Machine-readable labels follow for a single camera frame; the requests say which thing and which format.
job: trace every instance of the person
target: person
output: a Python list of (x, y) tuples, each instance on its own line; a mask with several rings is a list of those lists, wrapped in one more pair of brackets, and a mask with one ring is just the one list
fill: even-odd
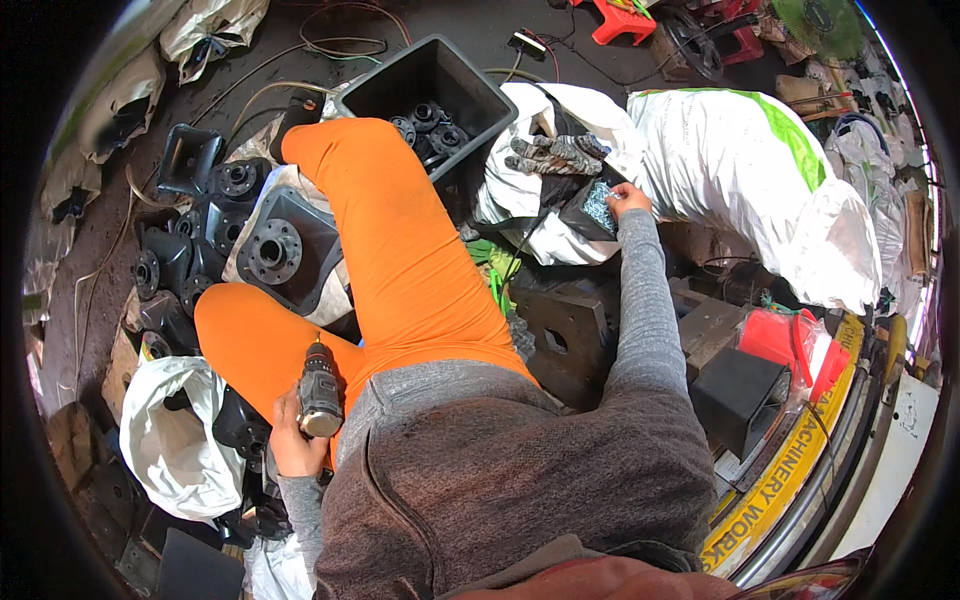
[[(345, 382), (347, 416), (330, 447), (308, 442), (296, 421), (315, 325), (242, 283), (207, 290), (196, 325), (214, 371), (272, 422), (317, 597), (736, 593), (700, 572), (713, 465), (642, 192), (623, 183), (608, 198), (622, 317), (602, 402), (562, 416), (393, 125), (294, 127), (282, 153), (330, 202), (365, 342), (320, 332)], [(328, 462), (335, 474), (322, 489)]]

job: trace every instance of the drill chuck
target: drill chuck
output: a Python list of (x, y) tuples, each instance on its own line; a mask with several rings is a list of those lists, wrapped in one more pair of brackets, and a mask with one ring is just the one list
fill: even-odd
[(344, 414), (340, 409), (333, 361), (329, 350), (320, 342), (307, 349), (299, 392), (300, 430), (315, 438), (335, 434), (344, 422)]

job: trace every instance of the hand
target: hand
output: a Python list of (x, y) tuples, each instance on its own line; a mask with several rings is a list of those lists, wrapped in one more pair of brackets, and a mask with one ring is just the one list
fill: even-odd
[(293, 386), (274, 402), (274, 431), (270, 434), (270, 448), (276, 458), (276, 469), (284, 477), (319, 475), (324, 467), (329, 438), (314, 438), (309, 442), (300, 432), (297, 415), (300, 413), (300, 398), (297, 386)]
[(607, 197), (607, 206), (610, 207), (610, 212), (617, 221), (620, 220), (623, 213), (631, 208), (642, 208), (650, 213), (654, 211), (653, 203), (650, 202), (647, 195), (637, 189), (632, 183), (625, 182), (615, 185), (613, 189), (611, 189), (611, 192), (613, 192), (615, 196)]

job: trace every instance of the yellow machinery sign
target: yellow machinery sign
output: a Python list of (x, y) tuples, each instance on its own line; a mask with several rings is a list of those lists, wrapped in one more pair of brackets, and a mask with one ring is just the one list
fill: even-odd
[[(850, 353), (851, 361), (817, 405), (821, 420), (831, 432), (850, 391), (863, 343), (863, 325), (852, 315), (845, 315), (834, 339)], [(727, 577), (750, 557), (790, 507), (826, 445), (824, 431), (809, 411), (804, 412), (754, 486), (710, 532), (700, 555), (705, 572)]]

